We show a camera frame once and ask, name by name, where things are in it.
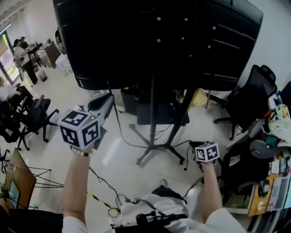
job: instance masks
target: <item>white floor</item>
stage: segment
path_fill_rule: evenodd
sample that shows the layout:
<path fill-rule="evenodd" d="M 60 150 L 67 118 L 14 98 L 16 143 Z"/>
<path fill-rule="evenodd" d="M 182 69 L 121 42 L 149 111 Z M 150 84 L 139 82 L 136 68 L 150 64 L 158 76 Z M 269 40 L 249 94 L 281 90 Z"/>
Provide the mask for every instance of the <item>white floor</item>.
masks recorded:
<path fill-rule="evenodd" d="M 38 83 L 33 87 L 32 93 L 35 97 L 41 94 L 51 99 L 48 112 L 59 109 L 60 114 L 76 104 L 82 103 L 87 98 L 85 90 L 79 88 L 73 76 L 64 77 L 59 69 L 44 68 L 48 80 Z M 181 128 L 173 145 L 185 140 L 193 141 L 215 141 L 219 144 L 220 155 L 224 156 L 226 144 L 231 126 L 228 124 L 213 124 L 213 120 L 227 116 L 225 110 L 214 102 L 205 109 L 203 106 L 192 107 L 189 111 L 190 123 Z M 127 113 L 119 114 L 122 131 L 125 139 L 135 145 L 145 146 L 143 141 L 137 137 L 128 127 L 129 123 L 136 124 L 136 117 Z M 167 126 L 158 126 L 157 130 L 166 129 Z M 155 151 L 148 155 L 142 166 L 137 166 L 136 160 L 145 149 L 128 146 L 120 136 L 115 113 L 112 111 L 104 124 L 108 131 L 91 159 L 91 167 L 95 172 L 107 180 L 119 194 L 124 194 L 131 200 L 141 198 L 156 188 L 161 179 L 166 179 L 170 187 L 182 196 L 187 189 L 202 176 L 198 166 L 189 160 L 188 170 L 185 172 L 179 165 L 179 160 L 169 151 Z M 137 126 L 137 129 L 145 136 L 149 136 L 149 126 Z M 164 133 L 156 143 L 164 143 L 171 131 L 171 127 Z M 42 141 L 42 130 L 39 135 L 28 137 L 30 151 L 25 150 L 22 145 L 20 152 L 29 167 L 40 167 L 52 169 L 51 174 L 44 177 L 52 181 L 64 183 L 69 167 L 72 152 L 69 146 L 62 141 L 60 131 L 51 129 L 49 143 Z M 1 150 L 9 148 L 12 150 L 16 144 L 7 144 L 3 138 L 0 139 Z M 188 143 L 176 147 L 176 150 L 186 157 Z M 97 178 L 90 172 L 88 180 L 88 191 L 92 192 L 102 201 L 115 206 L 115 193 L 105 183 L 99 183 Z M 39 209 L 62 212 L 60 203 L 61 188 L 34 190 L 30 205 L 38 205 Z M 101 232 L 108 228 L 108 208 L 92 198 L 88 198 L 86 207 L 86 221 L 89 232 Z"/>

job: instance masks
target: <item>tripod base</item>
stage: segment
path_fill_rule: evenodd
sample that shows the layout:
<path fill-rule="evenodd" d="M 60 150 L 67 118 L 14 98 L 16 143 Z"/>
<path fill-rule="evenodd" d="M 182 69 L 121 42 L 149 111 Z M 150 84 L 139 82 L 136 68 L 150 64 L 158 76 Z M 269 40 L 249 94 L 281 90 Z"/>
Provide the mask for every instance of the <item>tripod base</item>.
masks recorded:
<path fill-rule="evenodd" d="M 169 151 L 171 151 L 174 155 L 176 155 L 179 159 L 180 159 L 180 165 L 183 164 L 183 161 L 185 160 L 185 158 L 180 155 L 172 146 L 168 146 L 167 144 L 161 144 L 161 145 L 153 145 L 150 146 L 150 142 L 149 140 L 147 140 L 145 137 L 142 136 L 141 133 L 139 133 L 137 131 L 137 129 L 135 128 L 134 124 L 129 124 L 129 128 L 135 132 L 137 134 L 138 137 L 140 137 L 141 140 L 143 140 L 145 142 L 145 144 L 147 146 L 149 146 L 149 148 L 147 148 L 147 150 L 144 152 L 144 154 L 137 159 L 136 161 L 136 165 L 140 165 L 141 161 L 152 151 L 152 150 L 161 150 L 161 149 L 168 149 Z"/>

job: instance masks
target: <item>white cloth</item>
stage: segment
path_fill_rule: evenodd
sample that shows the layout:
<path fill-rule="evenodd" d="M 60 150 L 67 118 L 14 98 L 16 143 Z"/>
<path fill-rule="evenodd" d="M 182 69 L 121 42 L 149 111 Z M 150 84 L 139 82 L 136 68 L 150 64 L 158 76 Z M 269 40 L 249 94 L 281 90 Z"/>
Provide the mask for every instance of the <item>white cloth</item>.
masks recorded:
<path fill-rule="evenodd" d="M 154 194 L 148 194 L 143 199 L 150 202 L 164 214 L 175 213 L 186 214 L 188 216 L 188 210 L 182 200 L 176 198 L 161 198 Z M 125 203 L 121 207 L 123 223 L 135 223 L 135 217 L 138 214 L 147 214 L 152 211 L 144 202 L 136 205 Z M 245 229 L 225 209 L 218 209 L 213 212 L 205 224 L 185 218 L 171 222 L 166 228 L 173 233 L 246 233 Z M 106 233 L 114 232 L 108 226 Z M 63 233 L 88 233 L 88 231 L 80 220 L 73 217 L 66 217 L 64 218 Z"/>
<path fill-rule="evenodd" d="M 0 100 L 6 101 L 7 96 L 13 93 L 16 93 L 15 88 L 9 84 L 4 84 L 2 87 L 0 87 Z"/>
<path fill-rule="evenodd" d="M 25 52 L 25 50 L 21 47 L 15 47 L 14 48 L 14 58 L 19 60 L 24 57 L 24 60 L 22 61 L 22 65 L 24 65 L 25 63 L 29 62 L 29 56 L 28 54 L 26 54 L 25 56 L 23 56 L 22 54 Z"/>

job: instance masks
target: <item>bracelet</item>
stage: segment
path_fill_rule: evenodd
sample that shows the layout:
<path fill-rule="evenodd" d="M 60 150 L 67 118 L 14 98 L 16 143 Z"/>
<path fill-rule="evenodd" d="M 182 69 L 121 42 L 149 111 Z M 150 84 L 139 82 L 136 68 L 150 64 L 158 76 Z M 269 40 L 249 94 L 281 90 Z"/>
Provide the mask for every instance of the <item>bracelet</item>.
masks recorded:
<path fill-rule="evenodd" d="M 89 153 L 85 153 L 85 152 L 82 152 L 72 146 L 70 146 L 70 149 L 72 150 L 72 152 L 74 152 L 75 154 L 79 155 L 79 156 L 83 156 L 83 157 L 91 157 L 91 155 Z"/>

